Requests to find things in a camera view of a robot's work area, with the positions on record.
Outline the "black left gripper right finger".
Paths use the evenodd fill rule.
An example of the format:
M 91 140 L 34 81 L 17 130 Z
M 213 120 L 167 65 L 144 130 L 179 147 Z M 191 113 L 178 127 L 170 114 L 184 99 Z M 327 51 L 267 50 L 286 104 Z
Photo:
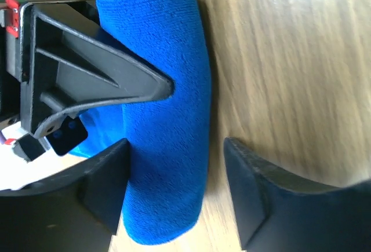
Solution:
M 245 251 L 369 251 L 370 181 L 339 188 L 293 174 L 224 140 L 239 241 Z

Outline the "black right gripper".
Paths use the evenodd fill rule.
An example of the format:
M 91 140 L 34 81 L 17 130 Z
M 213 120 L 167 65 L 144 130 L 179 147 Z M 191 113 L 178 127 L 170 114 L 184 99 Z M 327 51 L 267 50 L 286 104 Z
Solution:
M 173 82 L 97 24 L 96 0 L 1 0 L 1 128 L 31 162 L 88 137 L 82 111 L 168 98 Z

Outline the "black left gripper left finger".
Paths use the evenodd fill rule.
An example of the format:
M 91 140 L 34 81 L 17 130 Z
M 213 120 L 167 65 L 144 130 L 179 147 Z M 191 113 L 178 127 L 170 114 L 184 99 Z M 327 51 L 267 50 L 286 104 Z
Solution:
M 108 251 L 129 177 L 126 139 L 17 191 L 1 191 L 1 251 Z

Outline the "blue microfibre towel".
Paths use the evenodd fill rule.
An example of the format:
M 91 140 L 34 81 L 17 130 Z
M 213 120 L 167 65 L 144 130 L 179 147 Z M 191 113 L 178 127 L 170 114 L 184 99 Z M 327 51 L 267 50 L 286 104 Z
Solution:
M 197 222 L 209 160 L 212 80 L 197 0 L 97 0 L 101 26 L 174 81 L 166 100 L 93 108 L 88 138 L 72 150 L 89 158 L 130 142 L 123 223 L 137 243 L 169 242 Z

